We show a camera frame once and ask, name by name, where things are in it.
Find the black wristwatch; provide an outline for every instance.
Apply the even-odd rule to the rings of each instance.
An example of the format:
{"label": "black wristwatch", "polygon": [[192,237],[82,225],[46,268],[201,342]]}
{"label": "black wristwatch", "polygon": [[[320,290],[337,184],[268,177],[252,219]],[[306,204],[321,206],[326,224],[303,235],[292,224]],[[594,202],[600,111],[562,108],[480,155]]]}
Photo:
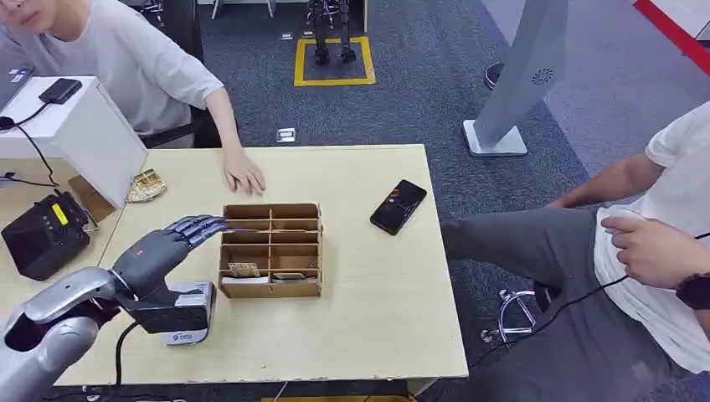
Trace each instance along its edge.
{"label": "black wristwatch", "polygon": [[710,273],[686,278],[678,287],[676,296],[693,310],[710,310]]}

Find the black cable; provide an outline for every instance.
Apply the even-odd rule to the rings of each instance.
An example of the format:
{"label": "black cable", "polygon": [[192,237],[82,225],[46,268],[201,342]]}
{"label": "black cable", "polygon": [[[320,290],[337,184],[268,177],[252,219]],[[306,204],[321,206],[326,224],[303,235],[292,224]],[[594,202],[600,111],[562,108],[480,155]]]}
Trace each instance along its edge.
{"label": "black cable", "polygon": [[7,175],[3,179],[9,180],[11,182],[16,182],[16,183],[31,184],[33,186],[54,187],[54,188],[59,187],[59,184],[54,181],[54,170],[52,170],[49,163],[47,163],[47,159],[44,157],[44,154],[39,149],[37,144],[34,142],[34,139],[32,139],[32,137],[29,136],[29,134],[25,131],[25,129],[22,128],[23,124],[25,124],[25,123],[31,121],[32,119],[34,119],[35,117],[39,116],[39,114],[42,113],[44,111],[44,109],[47,109],[47,106],[49,106],[49,103],[42,104],[42,106],[39,109],[37,109],[32,115],[30,115],[28,118],[20,121],[19,123],[16,123],[15,121],[13,121],[12,119],[10,119],[8,117],[3,117],[3,120],[5,120],[5,124],[2,126],[2,128],[0,128],[0,131],[7,131],[12,128],[17,128],[18,130],[20,130],[24,134],[25,137],[27,137],[27,139],[29,140],[29,143],[31,143],[32,146],[34,147],[34,150],[37,151],[37,154],[42,159],[42,163],[44,163],[44,166],[49,171],[48,177],[49,177],[49,182],[51,184],[40,184],[40,183],[35,183],[35,182],[28,182],[26,180],[11,178]]}
{"label": "black cable", "polygon": [[123,380],[123,367],[121,365],[121,350],[123,349],[123,343],[126,341],[128,334],[131,333],[135,327],[138,327],[138,321],[133,322],[126,329],[124,329],[118,337],[118,341],[116,341],[116,383],[113,385],[115,393],[118,392]]}
{"label": "black cable", "polygon": [[42,151],[39,150],[39,147],[34,142],[32,137],[30,137],[29,134],[19,124],[15,124],[15,128],[20,130],[24,134],[24,136],[27,137],[27,139],[29,140],[29,143],[32,144],[32,146],[34,147],[34,150],[37,151],[37,154],[42,159],[42,163],[44,163],[44,166],[47,168],[47,170],[49,170],[49,175],[48,175],[49,182],[52,183],[50,185],[50,187],[59,187],[59,184],[54,181],[54,170],[52,170],[52,167],[50,167],[49,163],[47,163],[47,159],[44,158],[44,154],[42,153]]}
{"label": "black cable", "polygon": [[42,104],[42,106],[41,106],[39,109],[37,109],[37,111],[35,111],[35,112],[34,112],[32,115],[30,115],[28,118],[26,118],[26,119],[20,121],[19,123],[16,123],[16,125],[17,125],[17,126],[21,126],[21,125],[24,124],[24,123],[28,123],[28,122],[34,120],[35,117],[39,116],[39,113],[42,113],[42,112],[44,111],[44,109],[47,109],[47,106],[49,106],[49,103],[44,103],[44,104]]}
{"label": "black cable", "polygon": [[520,342],[520,341],[522,341],[522,340],[524,340],[524,339],[528,339],[528,338],[534,337],[535,335],[538,335],[543,329],[549,327],[550,324],[552,324],[552,323],[557,319],[559,313],[562,312],[562,310],[564,310],[565,308],[570,307],[570,306],[572,306],[573,304],[582,302],[582,301],[584,301],[585,299],[587,299],[587,298],[589,298],[589,297],[592,297],[593,295],[599,293],[600,291],[603,291],[603,290],[606,289],[607,287],[614,286],[614,285],[616,285],[616,284],[618,284],[618,283],[621,283],[622,281],[625,281],[625,280],[627,280],[627,279],[629,279],[629,276],[628,276],[628,275],[624,275],[623,277],[621,277],[620,279],[617,279],[616,281],[612,281],[612,282],[607,283],[606,285],[602,285],[602,286],[597,287],[596,289],[592,290],[591,292],[587,293],[586,295],[584,295],[584,296],[582,296],[582,297],[579,297],[579,298],[577,298],[577,299],[574,299],[574,300],[572,300],[572,301],[568,301],[568,302],[564,303],[564,304],[554,313],[552,319],[551,319],[550,321],[546,322],[544,325],[542,325],[537,331],[535,331],[535,333],[531,333],[530,335],[526,335],[526,336],[524,336],[524,337],[520,337],[520,338],[518,338],[518,339],[516,339],[516,340],[513,340],[513,341],[510,341],[510,342],[504,342],[504,343],[499,344],[498,346],[494,347],[493,349],[489,350],[488,352],[483,353],[483,355],[480,356],[480,357],[478,358],[478,360],[476,360],[471,366],[469,366],[469,368],[470,368],[470,369],[473,369],[473,368],[474,368],[475,366],[477,366],[484,358],[488,357],[491,353],[493,353],[493,352],[495,352],[496,350],[502,348],[503,346],[512,345],[512,344],[518,343],[518,342]]}
{"label": "black cable", "polygon": [[22,180],[20,178],[9,178],[7,176],[0,178],[0,182],[15,182],[15,183],[25,183],[29,184],[31,186],[40,186],[40,187],[52,187],[56,188],[57,186],[53,184],[47,184],[47,183],[36,183],[36,182],[29,182],[28,180]]}

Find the gray pants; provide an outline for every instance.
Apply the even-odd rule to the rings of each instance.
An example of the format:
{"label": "gray pants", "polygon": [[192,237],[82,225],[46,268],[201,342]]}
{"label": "gray pants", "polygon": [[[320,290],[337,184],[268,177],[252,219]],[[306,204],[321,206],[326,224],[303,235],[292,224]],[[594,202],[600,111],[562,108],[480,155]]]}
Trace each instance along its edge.
{"label": "gray pants", "polygon": [[[595,228],[594,211],[538,209],[478,215],[442,224],[441,230],[449,260],[491,262],[562,289],[538,319],[539,327],[565,302],[599,287]],[[471,370],[455,400],[627,402],[689,375],[603,292],[566,308],[493,365],[482,365]]]}

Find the table leg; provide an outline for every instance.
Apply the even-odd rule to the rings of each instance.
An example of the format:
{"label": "table leg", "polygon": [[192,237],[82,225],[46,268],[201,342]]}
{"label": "table leg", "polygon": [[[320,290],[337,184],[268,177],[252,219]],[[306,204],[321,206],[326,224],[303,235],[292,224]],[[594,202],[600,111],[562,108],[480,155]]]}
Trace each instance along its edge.
{"label": "table leg", "polygon": [[415,397],[419,397],[424,391],[429,389],[436,382],[437,378],[430,379],[408,379],[407,390]]}

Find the human arm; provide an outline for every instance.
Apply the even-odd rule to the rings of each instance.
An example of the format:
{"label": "human arm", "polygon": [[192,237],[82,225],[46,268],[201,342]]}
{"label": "human arm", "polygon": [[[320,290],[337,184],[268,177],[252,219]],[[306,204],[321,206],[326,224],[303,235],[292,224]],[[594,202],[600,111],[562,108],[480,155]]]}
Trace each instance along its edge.
{"label": "human arm", "polygon": [[648,190],[679,157],[710,141],[710,102],[677,118],[649,141],[643,154],[604,168],[587,183],[555,199],[549,207],[573,208],[627,198]]}
{"label": "human arm", "polygon": [[261,195],[266,190],[266,180],[261,169],[242,148],[227,90],[224,87],[218,88],[207,95],[205,103],[222,139],[224,177],[227,179],[227,185],[232,191],[244,188],[248,194],[256,192]]}
{"label": "human arm", "polygon": [[222,140],[229,187],[261,195],[266,189],[264,175],[241,146],[234,110],[222,82],[140,14],[118,2],[108,7],[116,15],[116,36],[145,76],[173,99],[209,110]]}
{"label": "human arm", "polygon": [[549,206],[575,208],[631,197],[651,188],[663,170],[663,166],[647,155],[633,155],[605,167],[594,178],[555,199]]}
{"label": "human arm", "polygon": [[[617,230],[611,238],[621,249],[617,258],[626,265],[626,274],[644,285],[676,290],[689,276],[710,272],[710,250],[658,220],[612,216],[601,225]],[[710,339],[710,310],[694,312]]]}

